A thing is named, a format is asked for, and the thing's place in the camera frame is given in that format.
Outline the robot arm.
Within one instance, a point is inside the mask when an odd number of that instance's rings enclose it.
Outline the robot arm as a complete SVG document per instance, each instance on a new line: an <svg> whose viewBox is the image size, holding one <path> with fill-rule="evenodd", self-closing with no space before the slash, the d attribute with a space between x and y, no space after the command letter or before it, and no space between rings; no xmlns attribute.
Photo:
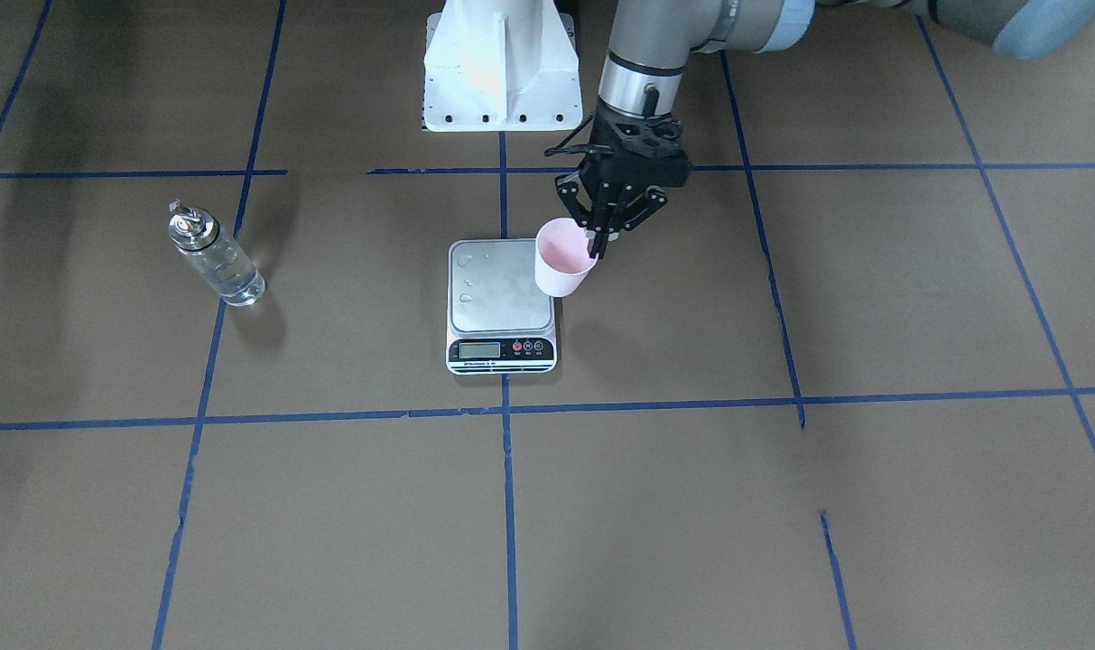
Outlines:
<svg viewBox="0 0 1095 650"><path fill-rule="evenodd" d="M579 153L556 193L584 231L580 254L598 260L610 240L646 222L682 188L691 161L675 98L695 53L775 53L810 28L818 1L621 1L598 100L584 119L589 140L569 137L548 155ZM883 1L1018 60L1053 53L1087 26L1095 1Z"/></svg>

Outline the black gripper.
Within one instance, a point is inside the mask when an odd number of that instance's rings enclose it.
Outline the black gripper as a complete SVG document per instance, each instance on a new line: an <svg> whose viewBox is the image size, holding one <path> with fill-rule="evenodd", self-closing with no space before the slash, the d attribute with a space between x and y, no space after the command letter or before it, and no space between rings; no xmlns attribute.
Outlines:
<svg viewBox="0 0 1095 650"><path fill-rule="evenodd" d="M588 239L589 254L606 258L608 244L618 234L642 225L668 202L662 188L685 185L692 163L682 135L683 121L675 115L636 118L608 104L597 105L580 172L554 178L555 196ZM584 205L584 191L593 196L604 182L623 185L616 202L592 199Z"/></svg>

